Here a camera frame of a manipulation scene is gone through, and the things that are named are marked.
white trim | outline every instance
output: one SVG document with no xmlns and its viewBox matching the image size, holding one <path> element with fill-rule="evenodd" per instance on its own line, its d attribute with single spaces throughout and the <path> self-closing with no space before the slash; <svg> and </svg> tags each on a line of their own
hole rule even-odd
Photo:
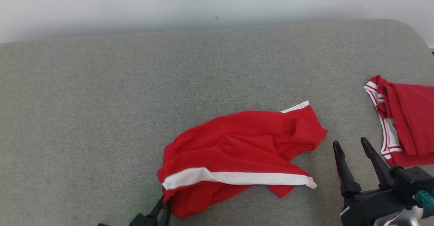
<svg viewBox="0 0 434 226">
<path fill-rule="evenodd" d="M 309 101 L 305 101 L 305 102 L 302 102 L 302 103 L 300 103 L 300 104 L 298 104 L 296 106 L 293 106 L 293 107 L 290 107 L 290 108 L 288 108 L 286 110 L 283 110 L 283 111 L 281 111 L 281 113 L 287 113 L 287 112 L 291 112 L 291 111 L 294 111 L 294 110 L 302 109 L 302 108 L 305 108 L 305 107 L 307 107 L 309 105 L 310 105 Z"/>
<path fill-rule="evenodd" d="M 369 81 L 370 86 L 373 87 L 373 85 L 376 85 L 375 83 Z M 382 103 L 384 102 L 384 99 L 379 99 L 380 97 L 384 96 L 380 93 L 378 93 L 375 90 L 372 90 L 371 88 L 364 86 L 363 89 L 366 91 L 366 93 L 370 96 L 372 103 L 375 105 L 375 103 Z M 393 124 L 395 120 L 393 118 L 383 118 L 379 113 L 378 118 L 380 119 L 381 128 L 383 130 L 383 146 L 381 147 L 380 153 L 386 158 L 391 159 L 391 155 L 385 155 L 390 154 L 391 152 L 401 152 L 401 148 L 399 147 L 400 144 L 398 142 L 398 135 L 396 133 L 396 129 L 393 127 Z"/>
<path fill-rule="evenodd" d="M 401 148 L 389 148 L 389 152 L 396 152 L 396 151 L 402 151 Z"/>
<path fill-rule="evenodd" d="M 312 177 L 300 174 L 279 172 L 210 172 L 206 167 L 193 167 L 176 172 L 164 179 L 163 187 L 167 190 L 189 186 L 200 181 L 220 182 L 233 185 L 305 185 L 315 189 Z"/>
<path fill-rule="evenodd" d="M 366 85 L 378 90 L 378 85 L 372 81 L 369 81 Z"/>
<path fill-rule="evenodd" d="M 376 98 L 372 93 L 377 94 L 378 92 L 376 92 L 375 90 L 372 90 L 366 86 L 363 87 L 364 91 L 366 91 L 366 93 L 369 95 L 369 97 L 372 100 L 372 103 L 375 106 L 375 103 L 378 102 L 378 98 Z M 380 124 L 381 124 L 381 129 L 383 131 L 383 146 L 381 147 L 381 151 L 380 153 L 383 154 L 385 152 L 389 152 L 388 146 L 387 146 L 387 142 L 386 142 L 386 127 L 384 127 L 383 124 L 383 118 L 380 116 L 380 114 L 377 112 L 378 118 L 380 119 Z"/>
</svg>

folded red shirt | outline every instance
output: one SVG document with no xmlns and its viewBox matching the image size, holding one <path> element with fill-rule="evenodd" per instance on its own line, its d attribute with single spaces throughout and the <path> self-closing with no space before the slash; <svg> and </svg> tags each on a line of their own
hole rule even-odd
<svg viewBox="0 0 434 226">
<path fill-rule="evenodd" d="M 326 136 L 305 101 L 282 112 L 244 111 L 181 133 L 164 149 L 158 179 L 164 201 L 181 219 L 245 189 L 264 184 L 284 197 L 295 185 L 315 188 L 312 177 L 289 161 L 314 150 Z"/>
<path fill-rule="evenodd" d="M 383 128 L 381 154 L 391 165 L 434 164 L 434 87 L 394 84 L 380 75 L 364 86 Z"/>
</svg>

